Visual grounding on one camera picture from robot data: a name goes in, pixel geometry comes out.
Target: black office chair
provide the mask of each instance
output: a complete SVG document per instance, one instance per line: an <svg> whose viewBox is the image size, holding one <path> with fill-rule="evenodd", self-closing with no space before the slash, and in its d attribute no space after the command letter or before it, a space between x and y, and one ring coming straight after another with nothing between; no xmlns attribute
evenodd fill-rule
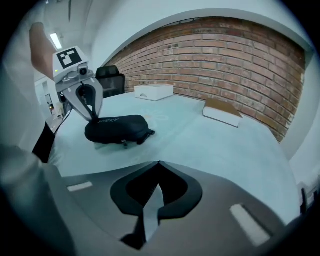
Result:
<svg viewBox="0 0 320 256"><path fill-rule="evenodd" d="M126 77L119 73L117 66L99 67L95 77L103 87L103 98L125 93Z"/></svg>

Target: person's arm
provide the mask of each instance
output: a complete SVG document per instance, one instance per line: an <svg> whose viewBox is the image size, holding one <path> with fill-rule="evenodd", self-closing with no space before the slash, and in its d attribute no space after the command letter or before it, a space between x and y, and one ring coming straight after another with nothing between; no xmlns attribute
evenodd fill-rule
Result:
<svg viewBox="0 0 320 256"><path fill-rule="evenodd" d="M31 26L30 48L34 68L53 80L53 54L57 51L47 38L42 23L34 23Z"/></svg>

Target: white wall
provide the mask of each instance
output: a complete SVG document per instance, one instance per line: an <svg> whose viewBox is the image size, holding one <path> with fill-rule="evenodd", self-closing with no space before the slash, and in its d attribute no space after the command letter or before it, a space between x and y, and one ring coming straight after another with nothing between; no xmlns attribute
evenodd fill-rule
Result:
<svg viewBox="0 0 320 256"><path fill-rule="evenodd" d="M309 64L305 70L305 79L301 99L292 124L281 142L288 159L292 159L309 133L320 102L320 58L314 53L306 53Z"/></svg>
<svg viewBox="0 0 320 256"><path fill-rule="evenodd" d="M210 16L263 24L310 50L308 35L277 0L117 0L105 14L93 43L93 67L97 69L125 46L155 29L185 19Z"/></svg>
<svg viewBox="0 0 320 256"><path fill-rule="evenodd" d="M305 83L294 120L281 147L297 183L315 172L319 159L320 65L312 42L295 16L277 0L118 0L105 14L92 45L93 69L141 36L181 20L231 17L265 25L299 44L307 54Z"/></svg>
<svg viewBox="0 0 320 256"><path fill-rule="evenodd" d="M309 185L310 181L320 175L320 104L312 127L290 160L290 165L297 183L304 182Z"/></svg>

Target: white tablecloth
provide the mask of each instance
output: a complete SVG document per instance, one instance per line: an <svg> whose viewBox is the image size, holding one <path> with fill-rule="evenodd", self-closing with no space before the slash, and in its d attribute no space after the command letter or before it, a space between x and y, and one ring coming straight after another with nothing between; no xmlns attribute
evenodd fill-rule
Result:
<svg viewBox="0 0 320 256"><path fill-rule="evenodd" d="M103 100L100 117L141 115L156 131L144 144L98 144L73 111L60 127L49 163L63 177L167 161L226 178L269 206L285 224L300 213L296 182L267 127L243 117L239 128L202 116L204 102L181 96L149 101L126 93Z"/></svg>

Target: brick wall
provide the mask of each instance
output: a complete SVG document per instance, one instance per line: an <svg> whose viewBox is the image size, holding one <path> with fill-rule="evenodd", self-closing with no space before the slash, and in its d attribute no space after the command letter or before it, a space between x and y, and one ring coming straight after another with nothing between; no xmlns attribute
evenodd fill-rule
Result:
<svg viewBox="0 0 320 256"><path fill-rule="evenodd" d="M280 142L297 111L305 56L270 28L210 17L154 30L106 65L126 76L126 92L169 84L178 95L217 98L267 125Z"/></svg>

